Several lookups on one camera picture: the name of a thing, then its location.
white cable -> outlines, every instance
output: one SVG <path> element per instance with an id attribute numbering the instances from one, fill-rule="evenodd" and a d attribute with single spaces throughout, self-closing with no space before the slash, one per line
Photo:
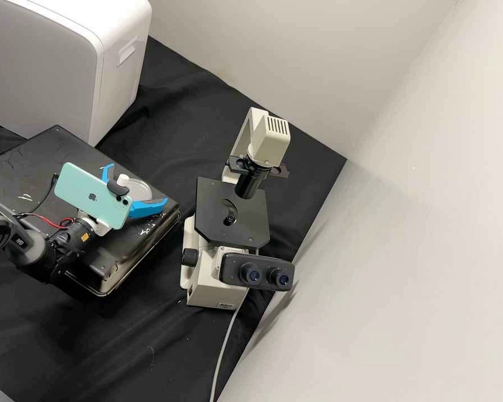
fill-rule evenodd
<path id="1" fill-rule="evenodd" d="M 229 323 L 229 328 L 227 329 L 227 333 L 225 334 L 224 343 L 222 344 L 222 349 L 220 350 L 220 355 L 218 356 L 218 362 L 216 363 L 216 370 L 214 371 L 214 378 L 212 379 L 211 397 L 209 399 L 209 402 L 214 402 L 214 395 L 216 394 L 216 383 L 218 381 L 218 372 L 220 370 L 220 365 L 222 363 L 222 358 L 224 356 L 225 346 L 227 345 L 227 340 L 229 339 L 229 334 L 231 333 L 231 330 L 233 328 L 233 324 L 235 323 L 236 315 L 239 313 L 240 307 L 242 306 L 242 303 L 246 299 L 246 296 L 248 294 L 248 290 L 249 289 L 246 289 L 246 294 L 244 295 L 239 306 L 236 308 L 235 312 L 233 313 L 233 316 L 231 317 L 231 322 Z"/>

microscope base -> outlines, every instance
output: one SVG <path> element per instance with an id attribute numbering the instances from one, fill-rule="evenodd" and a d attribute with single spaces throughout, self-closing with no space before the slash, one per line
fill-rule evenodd
<path id="1" fill-rule="evenodd" d="M 246 297 L 248 288 L 226 285 L 219 277 L 220 261 L 224 254 L 243 253 L 248 250 L 215 246 L 195 230 L 196 216 L 184 221 L 183 249 L 195 248 L 199 258 L 195 267 L 181 265 L 181 287 L 186 289 L 186 304 L 198 307 L 235 310 Z"/>

white wall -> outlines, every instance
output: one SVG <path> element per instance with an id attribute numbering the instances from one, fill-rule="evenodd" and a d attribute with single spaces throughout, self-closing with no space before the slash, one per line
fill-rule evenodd
<path id="1" fill-rule="evenodd" d="M 352 156 L 455 0 L 151 0 L 151 35 Z"/>
<path id="2" fill-rule="evenodd" d="M 503 0 L 447 16 L 296 264 L 220 401 L 503 402 Z"/>

blue bracket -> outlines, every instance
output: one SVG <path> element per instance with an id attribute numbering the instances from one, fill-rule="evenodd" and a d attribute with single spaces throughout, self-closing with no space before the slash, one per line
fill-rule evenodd
<path id="1" fill-rule="evenodd" d="M 113 179 L 113 169 L 115 164 L 109 164 L 102 168 L 102 181 L 108 183 L 108 181 Z M 167 198 L 152 199 L 146 201 L 134 201 L 129 211 L 129 218 L 145 218 L 151 215 L 161 213 L 164 210 L 164 206 L 168 202 Z"/>

wire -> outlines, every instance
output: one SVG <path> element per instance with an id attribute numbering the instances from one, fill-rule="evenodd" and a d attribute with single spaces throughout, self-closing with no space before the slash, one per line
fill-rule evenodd
<path id="1" fill-rule="evenodd" d="M 52 187 L 54 187 L 54 184 L 56 184 L 56 181 L 58 181 L 59 177 L 60 177 L 60 175 L 57 173 L 54 173 L 52 175 L 52 179 L 50 179 L 50 186 L 49 186 L 49 189 L 47 190 L 45 196 L 37 203 L 37 205 L 35 207 L 33 207 L 30 211 L 28 211 L 28 213 L 35 212 L 35 210 L 38 209 L 43 202 L 45 202 L 47 197 L 50 195 L 50 192 L 52 191 Z"/>
<path id="2" fill-rule="evenodd" d="M 20 214 L 15 214 L 13 215 L 15 218 L 19 218 L 19 219 L 23 219 L 23 218 L 26 218 L 28 216 L 34 216 L 36 218 L 39 218 L 41 219 L 43 222 L 45 222 L 46 224 L 52 226 L 53 228 L 56 228 L 56 229 L 67 229 L 67 226 L 61 226 L 61 225 L 58 225 L 56 223 L 54 223 L 53 221 L 51 221 L 49 218 L 45 218 L 44 216 L 42 215 L 37 215 L 35 213 L 31 213 L 31 212 L 25 212 L 25 213 L 20 213 Z"/>
<path id="3" fill-rule="evenodd" d="M 73 223 L 73 222 L 74 222 L 74 219 L 73 219 L 73 218 L 64 218 L 64 219 L 62 219 L 62 220 L 61 220 L 61 222 L 60 222 L 60 226 L 69 226 L 69 225 L 71 225 L 71 223 Z"/>
<path id="4" fill-rule="evenodd" d="M 214 402 L 214 396 L 216 394 L 216 383 L 218 382 L 218 373 L 220 371 L 220 365 L 222 363 L 222 358 L 224 356 L 225 347 L 227 345 L 227 340 L 229 339 L 229 334 L 231 333 L 231 330 L 233 328 L 233 324 L 235 323 L 236 315 L 239 313 L 240 307 L 242 306 L 242 304 L 244 303 L 244 300 L 246 299 L 246 296 L 248 295 L 248 290 L 249 289 L 246 289 L 246 294 L 244 295 L 239 306 L 237 307 L 237 309 L 233 313 L 233 316 L 231 317 L 231 322 L 229 323 L 229 327 L 227 328 L 227 332 L 225 333 L 225 339 L 222 344 L 222 349 L 220 350 L 220 354 L 218 356 L 218 361 L 216 362 L 216 370 L 214 371 L 214 378 L 212 379 L 211 397 L 209 399 L 209 402 Z"/>

